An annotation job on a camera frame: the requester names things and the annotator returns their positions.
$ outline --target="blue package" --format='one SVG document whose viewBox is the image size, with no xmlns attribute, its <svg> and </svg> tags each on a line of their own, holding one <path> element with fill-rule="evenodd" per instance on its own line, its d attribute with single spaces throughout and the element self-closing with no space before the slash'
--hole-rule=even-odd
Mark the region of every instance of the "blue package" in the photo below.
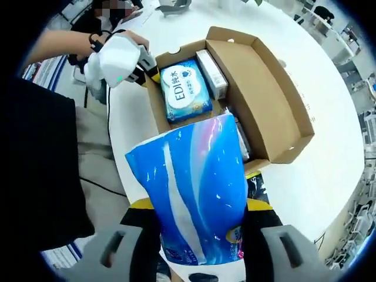
<svg viewBox="0 0 376 282">
<path fill-rule="evenodd" d="M 204 77 L 194 59 L 162 69 L 160 74 L 170 122 L 192 118 L 213 109 Z"/>
<path fill-rule="evenodd" d="M 247 183 L 231 113 L 147 140 L 126 159 L 161 222 L 169 261 L 213 265 L 243 258 Z"/>
</svg>

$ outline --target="blue plastic bag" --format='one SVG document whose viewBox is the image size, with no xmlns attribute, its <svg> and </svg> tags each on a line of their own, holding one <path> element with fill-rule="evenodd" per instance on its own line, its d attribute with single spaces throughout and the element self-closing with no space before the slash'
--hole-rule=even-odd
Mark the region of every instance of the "blue plastic bag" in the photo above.
<svg viewBox="0 0 376 282">
<path fill-rule="evenodd" d="M 160 219 L 169 261 L 212 265 L 243 257 L 247 183 L 232 114 L 159 135 L 126 159 Z"/>
</svg>

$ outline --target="person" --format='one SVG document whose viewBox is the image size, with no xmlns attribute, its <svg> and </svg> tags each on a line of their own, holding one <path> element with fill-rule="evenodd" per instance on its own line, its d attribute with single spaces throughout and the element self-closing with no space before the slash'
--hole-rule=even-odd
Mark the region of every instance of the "person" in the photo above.
<svg viewBox="0 0 376 282">
<path fill-rule="evenodd" d="M 149 47 L 145 38 L 124 33 Z M 104 36 L 93 39 L 105 43 Z M 107 121 L 76 107 L 73 99 L 20 78 L 31 63 L 72 53 L 89 56 L 93 52 L 89 34 L 44 30 L 30 49 L 28 56 L 17 57 L 24 59 L 8 81 L 4 161 L 9 168 L 5 181 L 14 183 L 14 218 L 22 219 L 11 230 L 14 240 L 27 230 L 27 236 L 16 241 L 22 256 L 37 265 L 35 273 L 29 273 L 33 277 L 46 269 L 39 251 L 118 224 L 129 202 L 113 159 Z M 51 277 L 42 272 L 40 278 Z"/>
</svg>

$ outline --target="tissue package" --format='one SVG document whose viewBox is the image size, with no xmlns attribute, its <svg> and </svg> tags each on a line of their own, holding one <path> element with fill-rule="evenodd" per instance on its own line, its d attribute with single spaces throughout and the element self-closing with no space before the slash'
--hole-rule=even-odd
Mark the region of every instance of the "tissue package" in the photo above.
<svg viewBox="0 0 376 282">
<path fill-rule="evenodd" d="M 203 75 L 194 59 L 162 69 L 160 74 L 170 122 L 192 118 L 213 109 Z"/>
<path fill-rule="evenodd" d="M 126 159 L 150 196 L 169 261 L 213 265 L 243 258 L 247 183 L 232 114 L 147 140 Z"/>
</svg>

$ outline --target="hand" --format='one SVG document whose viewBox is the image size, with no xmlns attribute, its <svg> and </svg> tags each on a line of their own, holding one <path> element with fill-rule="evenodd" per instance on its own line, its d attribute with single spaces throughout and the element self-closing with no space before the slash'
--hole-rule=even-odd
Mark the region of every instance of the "hand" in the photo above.
<svg viewBox="0 0 376 282">
<path fill-rule="evenodd" d="M 147 39 L 145 39 L 144 37 L 139 36 L 132 31 L 124 31 L 122 33 L 131 37 L 138 45 L 145 46 L 147 51 L 149 50 L 149 41 Z"/>
</svg>

